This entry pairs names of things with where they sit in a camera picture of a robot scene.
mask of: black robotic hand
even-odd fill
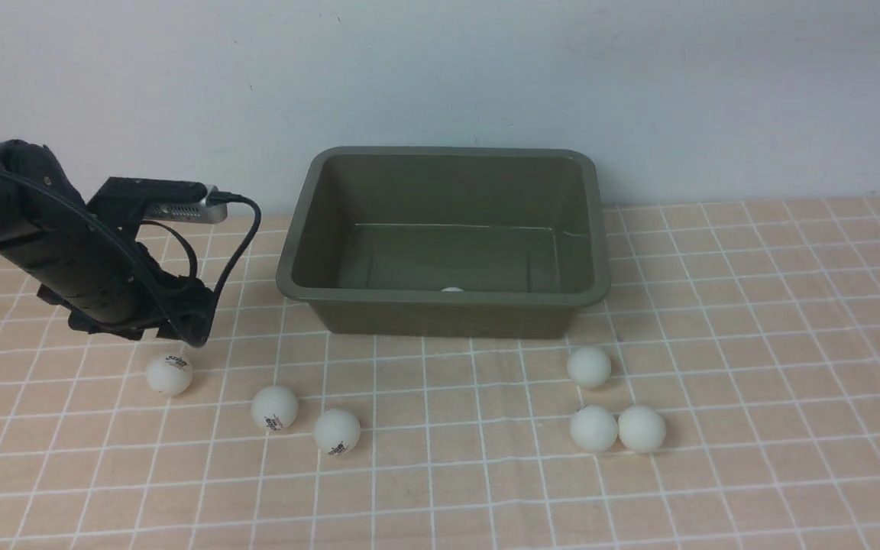
[[[255,220],[224,268],[215,289],[189,274],[161,269],[136,241],[154,220],[222,222],[226,203],[244,202]],[[231,269],[259,229],[260,209],[238,195],[196,182],[108,178],[84,203],[46,147],[19,140],[0,143],[0,255],[38,280],[38,296],[70,310],[70,328],[140,340],[147,328],[193,347],[209,337],[216,304]]]

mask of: white ping pong ball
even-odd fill
[[[600,405],[587,405],[572,415],[569,435],[584,450],[604,452],[617,441],[617,421]]]
[[[324,411],[315,422],[315,445],[328,456],[338,456],[355,448],[359,442],[359,419],[344,409]]]
[[[156,355],[147,362],[144,379],[162,396],[175,397],[193,381],[193,366],[185,351]]]
[[[297,418],[297,396],[283,386],[265,387],[251,401],[251,417],[260,428],[279,432]]]
[[[620,441],[633,452],[654,452],[664,444],[667,425],[657,411],[645,405],[633,405],[617,420]]]
[[[566,362],[569,379],[587,390],[602,386],[610,378],[612,370],[610,356],[594,345],[576,349]]]

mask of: black cable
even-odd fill
[[[228,261],[226,266],[223,267],[223,271],[219,274],[219,281],[216,281],[216,288],[213,289],[212,292],[213,311],[215,311],[215,304],[219,302],[219,297],[223,294],[223,286],[226,284],[226,279],[230,276],[230,272],[233,271],[235,265],[237,265],[240,256],[247,251],[249,246],[251,246],[251,241],[254,240],[254,236],[256,236],[257,231],[260,229],[260,222],[263,218],[263,213],[260,212],[260,206],[256,202],[251,201],[243,195],[237,195],[234,192],[211,192],[207,202],[239,202],[242,203],[242,205],[248,205],[249,208],[254,209],[254,224],[252,224],[251,229],[247,231],[247,237],[244,237],[240,246],[237,247],[237,251],[235,251],[230,257],[230,261]]]
[[[240,255],[247,250],[249,246],[249,241],[254,240],[254,235],[256,231],[260,227],[260,218],[262,216],[260,212],[260,208],[256,205],[255,202],[252,202],[250,199],[245,197],[241,197],[239,195],[232,195],[229,192],[217,192],[217,202],[243,202],[250,205],[251,208],[254,209],[254,225],[251,227],[251,232],[247,234],[247,237],[244,238],[244,241],[240,244],[240,247],[237,248],[237,253],[230,258],[229,264],[223,269],[223,273],[220,277],[219,283],[216,285],[216,289],[213,292],[213,303],[212,309],[210,311],[209,323],[206,324],[205,334],[194,335],[192,331],[192,327],[187,325],[179,318],[178,312],[175,310],[175,307],[172,306],[170,302],[168,302],[167,297],[165,296],[165,292],[161,289],[161,286],[158,285],[158,282],[154,279],[154,275],[151,275],[151,272],[147,270],[147,266],[144,265],[144,260],[141,255],[138,253],[137,248],[128,246],[125,241],[121,240],[118,234],[115,233],[115,230],[109,228],[104,223],[100,222],[90,212],[90,210],[83,208],[83,206],[77,205],[74,202],[71,202],[63,195],[60,195],[58,192],[53,191],[49,187],[39,185],[38,183],[29,180],[28,178],[24,178],[18,175],[15,175],[11,172],[0,170],[0,179],[4,179],[6,181],[10,181],[11,183],[20,185],[21,187],[27,188],[29,190],[35,191],[44,197],[52,199],[55,202],[58,202],[60,205],[63,205],[64,208],[73,212],[78,218],[80,218],[84,223],[87,224],[91,229],[97,231],[102,236],[108,239],[108,243],[115,247],[116,250],[125,257],[125,260],[128,260],[129,264],[133,268],[134,275],[144,288],[149,292],[151,299],[156,303],[158,309],[161,310],[165,315],[165,319],[168,321],[169,325],[172,328],[175,328],[176,334],[178,334],[181,341],[184,341],[188,345],[192,345],[194,348],[200,348],[205,345],[205,342],[209,340],[209,332],[212,330],[212,321],[216,316],[216,306],[219,303],[219,296],[222,293],[222,287],[224,282],[226,282],[226,278],[229,276],[230,272],[233,270],[234,265],[237,263],[237,260],[240,260]]]
[[[164,229],[165,231],[171,233],[172,237],[175,237],[175,240],[178,241],[179,244],[182,245],[182,249],[186,252],[186,257],[189,258],[189,278],[195,279],[196,275],[198,275],[198,273],[196,271],[198,271],[198,269],[199,269],[199,261],[196,260],[196,251],[193,250],[193,246],[191,244],[189,244],[189,241],[186,241],[186,238],[183,237],[181,234],[179,234],[178,231],[172,229],[171,227],[168,227],[164,223],[151,222],[150,220],[146,219],[146,220],[143,220],[141,222],[141,224],[142,225],[156,225],[157,227],[160,227],[160,228]]]

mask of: grid-patterned tablecloth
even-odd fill
[[[0,258],[0,548],[880,549],[880,198],[608,209],[612,291],[563,341],[329,335],[273,284],[286,222],[171,401],[143,369],[178,345],[73,333]],[[203,279],[247,225],[181,227]],[[600,390],[576,345],[614,358]],[[275,382],[301,414],[265,436]],[[667,448],[580,453],[587,403],[658,408]],[[322,407],[352,453],[319,458]]]

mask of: olive green plastic tub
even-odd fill
[[[596,167],[572,150],[326,150],[277,284],[333,333],[559,338],[610,286]]]

